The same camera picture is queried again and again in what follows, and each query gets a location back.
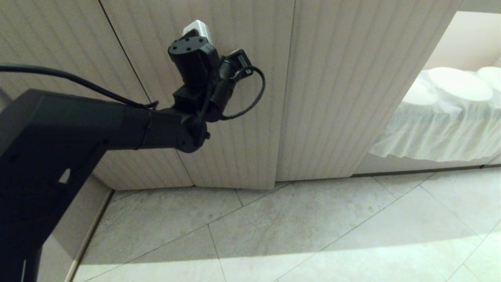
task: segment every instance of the white bedsheet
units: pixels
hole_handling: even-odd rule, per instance
[[[459,98],[438,87],[429,73],[422,71],[417,78],[420,82],[415,83],[421,85],[421,91],[426,89],[422,85],[427,85],[427,93],[423,94],[426,103],[416,101],[418,87],[412,87],[409,95],[414,91],[414,97],[402,101],[369,153],[435,162],[493,156],[501,147],[500,91],[487,81],[492,91],[490,99]],[[477,73],[468,73],[480,78]],[[429,102],[430,95],[436,96],[434,102]]]

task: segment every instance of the wall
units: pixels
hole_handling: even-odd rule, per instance
[[[461,11],[501,14],[499,0],[464,0]]]
[[[501,55],[492,65],[495,67],[501,68]]]
[[[423,69],[477,71],[500,55],[501,14],[457,12]]]

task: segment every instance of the cabinet door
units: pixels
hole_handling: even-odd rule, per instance
[[[277,181],[348,177],[461,0],[297,0]]]
[[[65,70],[148,103],[98,1],[4,1],[0,27],[0,62]],[[0,85],[12,99],[29,88],[105,99],[73,82],[43,75],[2,73]],[[161,156],[152,152],[108,152],[94,173],[116,190],[192,185],[174,150]],[[161,177],[151,180],[158,171]]]
[[[183,83],[167,48],[185,26],[202,20],[219,55],[246,51],[266,75],[257,106],[244,116],[210,123],[211,139],[195,153],[180,153],[197,186],[272,188],[275,181],[294,1],[102,1],[104,9],[139,79],[161,107],[173,103]],[[261,81],[257,75],[236,87],[226,114],[252,103]]]

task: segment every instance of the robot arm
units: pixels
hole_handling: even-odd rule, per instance
[[[250,110],[263,73],[243,50],[220,58],[210,35],[192,29],[168,49],[184,85],[172,107],[156,110],[82,78],[41,67],[0,64],[0,71],[56,75],[120,102],[30,89],[0,114],[0,276],[35,281],[45,240],[107,150],[175,148],[191,153],[210,134],[206,122]],[[256,101],[223,115],[236,83],[258,72]],[[67,179],[61,175],[70,172]]]

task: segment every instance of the black cable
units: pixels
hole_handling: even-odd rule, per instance
[[[246,112],[250,111],[252,108],[254,108],[254,106],[259,102],[259,100],[261,99],[264,91],[265,91],[265,87],[266,87],[266,79],[265,79],[265,75],[263,74],[263,72],[258,69],[257,67],[255,66],[246,66],[246,67],[243,67],[241,68],[239,71],[237,71],[235,73],[235,75],[231,78],[231,79],[237,79],[241,76],[241,74],[246,71],[246,70],[254,70],[255,72],[257,72],[260,76],[261,76],[261,80],[262,80],[262,86],[261,86],[261,91],[259,92],[258,96],[256,97],[256,99],[254,100],[254,102],[245,110],[239,112],[239,113],[236,113],[236,114],[232,114],[232,115],[222,115],[222,118],[221,120],[229,120],[229,119],[234,119],[236,117],[239,117],[243,114],[245,114]]]
[[[132,100],[129,100],[125,97],[122,97],[118,94],[115,94],[109,90],[104,89],[101,86],[98,86],[88,80],[85,80],[79,76],[76,76],[74,74],[71,74],[69,72],[57,70],[57,69],[51,69],[51,68],[45,68],[45,67],[39,67],[39,66],[32,66],[32,65],[21,65],[21,64],[0,64],[0,72],[21,72],[21,73],[35,73],[35,74],[44,74],[44,75],[50,75],[50,76],[57,76],[61,78],[66,78],[68,80],[71,80],[75,83],[78,83],[80,85],[83,85],[89,89],[92,89],[108,98],[117,100],[119,102],[122,102],[126,105],[130,105],[136,108],[155,108],[158,105],[158,101],[155,101],[153,103],[143,105],[140,103],[136,103]]]
[[[196,120],[195,120],[195,125],[197,128],[201,128],[202,126],[202,121],[203,121],[203,117],[205,116],[205,114],[207,113],[207,109],[209,107],[209,101],[210,101],[210,98],[212,96],[212,91],[214,90],[214,87],[216,86],[216,84],[218,83],[218,81],[216,81],[216,77],[220,80],[221,77],[219,77],[218,75],[218,70],[219,70],[219,67],[220,65],[226,60],[226,57],[225,56],[222,56],[221,59],[219,60],[219,64],[217,65],[216,68],[214,68],[210,73],[209,73],[209,79],[208,79],[208,84],[207,84],[207,90],[205,92],[205,100],[203,101],[203,105],[202,105],[202,109],[200,110],[200,113],[198,114],[198,116],[196,117]]]

